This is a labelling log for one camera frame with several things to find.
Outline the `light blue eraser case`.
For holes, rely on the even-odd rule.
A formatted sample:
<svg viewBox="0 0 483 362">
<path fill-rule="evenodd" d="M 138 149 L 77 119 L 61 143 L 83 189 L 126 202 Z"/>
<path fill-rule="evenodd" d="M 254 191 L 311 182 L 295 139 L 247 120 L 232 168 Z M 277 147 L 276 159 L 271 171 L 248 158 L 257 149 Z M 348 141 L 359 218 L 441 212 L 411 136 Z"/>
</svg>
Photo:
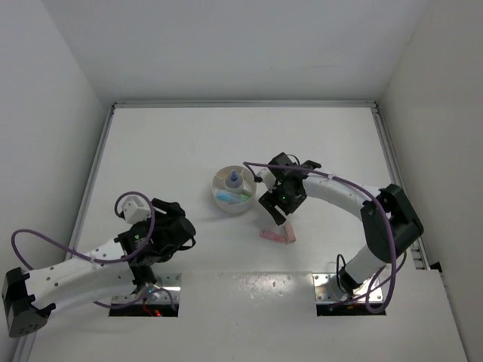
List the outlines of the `light blue eraser case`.
<svg viewBox="0 0 483 362">
<path fill-rule="evenodd" d="M 242 202 L 240 194 L 233 194 L 225 191 L 219 191 L 216 195 L 216 199 L 226 202 L 227 204 L 240 204 Z"/>
</svg>

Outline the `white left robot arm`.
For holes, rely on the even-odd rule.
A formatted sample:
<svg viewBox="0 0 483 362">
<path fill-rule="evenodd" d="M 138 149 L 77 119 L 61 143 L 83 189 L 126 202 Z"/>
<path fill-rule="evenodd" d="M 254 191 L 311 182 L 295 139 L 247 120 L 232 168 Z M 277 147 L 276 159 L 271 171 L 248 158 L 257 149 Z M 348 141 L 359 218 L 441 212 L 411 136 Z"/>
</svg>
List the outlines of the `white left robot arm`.
<svg viewBox="0 0 483 362">
<path fill-rule="evenodd" d="M 111 296 L 124 297 L 108 306 L 118 309 L 167 292 L 152 266 L 194 247 L 194 225 L 177 202 L 149 200 L 139 192 L 121 195 L 114 209 L 130 226 L 126 232 L 87 253 L 69 249 L 71 258 L 56 265 L 6 273 L 2 301 L 11 338 L 34 333 L 81 305 L 102 305 Z"/>
</svg>

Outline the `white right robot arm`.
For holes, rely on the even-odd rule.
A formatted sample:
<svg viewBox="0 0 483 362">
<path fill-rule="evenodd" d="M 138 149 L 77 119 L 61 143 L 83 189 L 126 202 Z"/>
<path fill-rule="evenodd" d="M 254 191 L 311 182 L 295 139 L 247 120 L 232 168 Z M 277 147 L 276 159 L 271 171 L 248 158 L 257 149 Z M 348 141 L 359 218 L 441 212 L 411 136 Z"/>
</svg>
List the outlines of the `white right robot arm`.
<svg viewBox="0 0 483 362">
<path fill-rule="evenodd" d="M 361 221 L 365 246 L 335 276 L 343 296 L 352 296 L 387 265 L 395 271 L 397 258 L 423 234 L 420 218 L 396 184 L 362 186 L 323 171 L 315 161 L 298 164 L 284 152 L 259 167 L 254 180 L 267 188 L 259 202 L 277 225 L 285 223 L 307 198 L 326 201 Z"/>
</svg>

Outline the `green highlighter pen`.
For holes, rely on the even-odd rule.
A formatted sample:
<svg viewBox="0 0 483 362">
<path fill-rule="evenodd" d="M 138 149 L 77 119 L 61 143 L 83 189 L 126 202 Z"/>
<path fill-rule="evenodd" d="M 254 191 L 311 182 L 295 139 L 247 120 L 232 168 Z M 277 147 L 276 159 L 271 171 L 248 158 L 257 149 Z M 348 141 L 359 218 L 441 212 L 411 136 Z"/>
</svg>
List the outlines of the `green highlighter pen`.
<svg viewBox="0 0 483 362">
<path fill-rule="evenodd" d="M 241 192 L 239 195 L 243 201 L 247 201 L 252 197 L 252 194 L 249 192 Z"/>
</svg>

